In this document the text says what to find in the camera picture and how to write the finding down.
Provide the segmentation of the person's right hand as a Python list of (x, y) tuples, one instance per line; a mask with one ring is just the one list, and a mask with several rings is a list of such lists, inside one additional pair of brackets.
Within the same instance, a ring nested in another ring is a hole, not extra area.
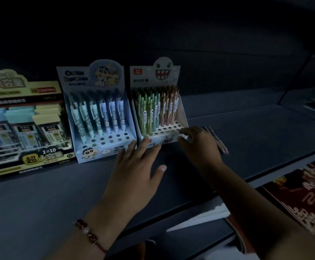
[(186, 156), (203, 177), (224, 170), (226, 166), (221, 159), (216, 141), (209, 132), (193, 126), (184, 127), (179, 130), (179, 133), (187, 136), (187, 140), (192, 142), (193, 154)]

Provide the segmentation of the person's left hand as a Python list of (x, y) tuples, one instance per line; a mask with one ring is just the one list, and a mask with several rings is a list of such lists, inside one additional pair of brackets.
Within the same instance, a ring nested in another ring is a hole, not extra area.
[(125, 171), (116, 171), (116, 164), (105, 189), (101, 201), (113, 202), (118, 205), (125, 205), (135, 215), (140, 212), (158, 188), (150, 187), (151, 168), (158, 156), (161, 144), (147, 148), (150, 162), (146, 166), (136, 165), (137, 142), (133, 140), (125, 151), (127, 162)]

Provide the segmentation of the white monster pen display box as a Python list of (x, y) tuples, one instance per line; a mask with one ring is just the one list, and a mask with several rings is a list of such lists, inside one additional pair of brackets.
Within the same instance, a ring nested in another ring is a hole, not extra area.
[[(130, 66), (130, 92), (132, 96), (131, 106), (134, 111), (134, 123), (137, 132), (138, 143), (143, 140), (144, 136), (142, 136), (139, 131), (132, 90), (134, 88), (140, 87), (160, 87), (171, 85), (177, 86), (180, 70), (181, 66), (175, 65), (169, 57), (165, 56), (158, 58), (153, 63), (153, 65)], [(182, 104), (181, 95), (179, 96), (177, 121), (181, 124), (180, 129), (189, 126)], [(160, 135), (148, 136), (148, 148), (151, 148), (157, 144), (169, 144), (176, 142), (179, 135), (180, 133), (178, 130)]]

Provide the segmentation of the brown pink pen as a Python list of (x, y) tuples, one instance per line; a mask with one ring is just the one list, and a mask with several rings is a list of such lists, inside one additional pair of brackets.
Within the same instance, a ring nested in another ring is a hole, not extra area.
[(229, 151), (228, 151), (228, 149), (227, 149), (227, 147), (225, 146), (225, 144), (222, 142), (222, 144), (223, 144), (223, 146), (224, 146), (224, 148), (226, 149), (226, 151), (227, 151), (227, 153), (226, 153), (226, 155), (229, 155)]
[(226, 149), (224, 148), (222, 142), (221, 142), (220, 139), (216, 136), (216, 134), (215, 134), (215, 132), (212, 130), (212, 128), (209, 127), (209, 126), (203, 126), (202, 128), (203, 128), (206, 132), (209, 132), (209, 133), (212, 135), (212, 137), (215, 139), (216, 144), (217, 144), (217, 147), (218, 147), (220, 153), (221, 153), (221, 154), (226, 154), (226, 153), (227, 153)]

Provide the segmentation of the person's left forearm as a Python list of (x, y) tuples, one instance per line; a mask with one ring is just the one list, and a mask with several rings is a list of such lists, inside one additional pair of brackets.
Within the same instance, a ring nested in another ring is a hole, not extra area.
[(74, 222), (76, 230), (46, 260), (103, 260), (134, 215), (125, 205), (100, 201)]

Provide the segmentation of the blue cartoon pen display box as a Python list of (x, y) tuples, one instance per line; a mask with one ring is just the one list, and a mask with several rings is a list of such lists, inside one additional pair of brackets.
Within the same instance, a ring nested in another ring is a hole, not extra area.
[[(71, 137), (78, 163), (115, 155), (121, 149), (126, 149), (132, 140), (137, 139), (131, 107), (125, 91), (124, 66), (113, 60), (101, 59), (93, 61), (89, 66), (57, 66), (56, 70), (64, 92)], [(104, 141), (97, 137), (95, 142), (88, 140), (86, 144), (82, 144), (78, 132), (75, 132), (76, 127), (70, 113), (67, 94), (88, 90), (114, 91), (115, 89), (118, 89), (124, 97), (127, 135), (119, 132), (112, 134), (112, 138), (106, 135)]]

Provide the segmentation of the bunch of green and pink pens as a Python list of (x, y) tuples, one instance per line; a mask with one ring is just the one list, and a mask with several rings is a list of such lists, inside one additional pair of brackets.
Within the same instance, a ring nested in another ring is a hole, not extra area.
[(177, 121), (180, 92), (176, 85), (134, 88), (132, 93), (138, 127), (143, 137), (181, 128)]

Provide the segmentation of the row of blue cartoon pens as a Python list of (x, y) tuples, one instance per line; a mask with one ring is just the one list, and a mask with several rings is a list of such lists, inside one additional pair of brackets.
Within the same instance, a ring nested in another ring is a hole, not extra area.
[(124, 97), (114, 91), (69, 92), (70, 113), (82, 144), (126, 131)]

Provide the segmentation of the white paper sheet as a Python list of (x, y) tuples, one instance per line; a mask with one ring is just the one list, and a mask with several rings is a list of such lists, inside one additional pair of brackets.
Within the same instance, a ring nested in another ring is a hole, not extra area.
[(216, 206), (214, 209), (199, 214), (191, 219), (188, 219), (185, 222), (182, 222), (174, 227), (171, 227), (166, 230), (166, 232), (172, 232), (179, 229), (191, 227), (194, 225), (199, 225), (207, 222), (211, 222), (218, 219), (227, 218), (230, 215), (230, 212), (226, 205), (222, 203), (221, 205)]

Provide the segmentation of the stack of pencil lead cases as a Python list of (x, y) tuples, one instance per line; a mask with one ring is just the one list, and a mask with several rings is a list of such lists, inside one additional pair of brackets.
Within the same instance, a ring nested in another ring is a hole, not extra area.
[(60, 103), (0, 108), (0, 147), (32, 150), (57, 143), (67, 147), (62, 114)]

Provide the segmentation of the yellow black refill display box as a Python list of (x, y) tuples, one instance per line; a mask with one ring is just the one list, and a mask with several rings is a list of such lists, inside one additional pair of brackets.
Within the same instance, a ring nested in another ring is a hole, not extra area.
[(0, 108), (57, 103), (62, 107), (68, 146), (60, 147), (61, 143), (57, 143), (32, 150), (22, 150), (19, 145), (8, 149), (0, 147), (0, 179), (69, 162), (76, 156), (58, 81), (28, 81), (15, 70), (0, 70)]

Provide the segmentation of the red cover magazine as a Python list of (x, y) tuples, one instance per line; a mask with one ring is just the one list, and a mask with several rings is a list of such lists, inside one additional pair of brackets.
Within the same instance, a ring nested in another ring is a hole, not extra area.
[(256, 190), (315, 235), (315, 161)]

